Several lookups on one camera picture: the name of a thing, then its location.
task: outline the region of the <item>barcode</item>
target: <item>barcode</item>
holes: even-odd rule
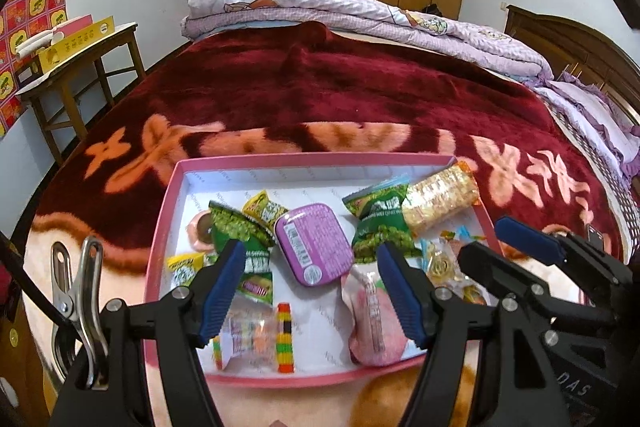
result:
[[[293,223],[288,223],[283,228],[289,238],[291,246],[293,247],[293,252],[298,258],[300,266],[303,268],[311,266],[313,261],[311,261],[311,257],[309,257],[309,253],[306,251],[305,244],[302,242],[302,239],[300,239],[300,234],[298,233],[296,226]]]

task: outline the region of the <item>purple tin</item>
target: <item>purple tin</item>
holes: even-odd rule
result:
[[[294,276],[305,286],[330,283],[353,264],[351,245],[324,203],[290,210],[276,221],[274,231]]]

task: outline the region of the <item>green snack package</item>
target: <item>green snack package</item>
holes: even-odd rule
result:
[[[246,249],[244,275],[238,292],[256,302],[273,304],[273,275],[269,249],[275,245],[271,232],[250,216],[215,201],[209,202],[211,210],[211,242],[216,252],[222,251],[229,239],[242,241]],[[217,253],[204,257],[205,266],[218,259]]]
[[[385,241],[392,241],[406,257],[421,256],[402,216],[408,185],[408,178],[401,176],[342,198],[348,211],[360,220],[351,242],[356,263],[373,263],[376,248]]]

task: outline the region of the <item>metal clamp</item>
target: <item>metal clamp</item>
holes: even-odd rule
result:
[[[66,247],[56,242],[51,247],[51,285],[53,305],[73,324],[88,359],[86,387],[105,387],[108,347],[98,311],[98,292],[104,252],[102,244],[89,236],[82,244],[80,264],[71,278],[71,261]],[[54,326],[51,344],[54,360],[66,378],[76,359],[76,333]]]

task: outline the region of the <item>yellow box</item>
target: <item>yellow box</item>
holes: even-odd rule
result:
[[[47,73],[63,60],[67,60],[71,55],[77,54],[94,44],[94,42],[112,34],[114,30],[113,16],[110,16],[65,37],[60,42],[41,51],[36,59],[39,62],[42,73]]]

